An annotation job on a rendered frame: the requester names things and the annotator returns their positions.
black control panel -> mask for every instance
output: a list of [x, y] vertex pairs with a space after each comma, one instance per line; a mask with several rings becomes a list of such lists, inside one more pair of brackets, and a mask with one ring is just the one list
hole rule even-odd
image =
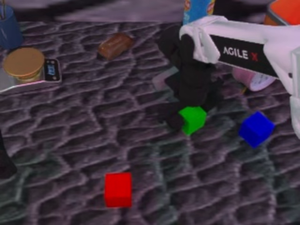
[[44, 76], [45, 81], [49, 82], [59, 82], [61, 80], [60, 64], [58, 60], [45, 60]]

wooden lid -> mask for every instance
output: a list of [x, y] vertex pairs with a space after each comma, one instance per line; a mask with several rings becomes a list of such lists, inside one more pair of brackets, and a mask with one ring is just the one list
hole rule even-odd
[[11, 52], [3, 62], [3, 69], [14, 77], [27, 77], [37, 73], [45, 62], [41, 51], [35, 48], [20, 48]]

green cube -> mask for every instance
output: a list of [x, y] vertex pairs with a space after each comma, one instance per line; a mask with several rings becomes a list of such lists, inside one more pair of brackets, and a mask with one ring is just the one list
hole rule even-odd
[[185, 107], [179, 111], [184, 119], [182, 131], [186, 135], [191, 135], [205, 124], [207, 113], [201, 107]]

white clock face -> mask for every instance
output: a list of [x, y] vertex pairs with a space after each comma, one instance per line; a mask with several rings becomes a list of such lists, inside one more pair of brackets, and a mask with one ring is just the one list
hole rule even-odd
[[271, 85], [275, 80], [276, 78], [273, 76], [255, 73], [250, 82], [249, 89], [252, 91], [262, 90]]

blue cube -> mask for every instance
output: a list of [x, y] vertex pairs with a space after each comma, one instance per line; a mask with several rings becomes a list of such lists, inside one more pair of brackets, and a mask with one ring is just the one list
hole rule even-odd
[[240, 127], [239, 135], [256, 148], [268, 139], [274, 130], [275, 125], [260, 112], [256, 112], [245, 119]]

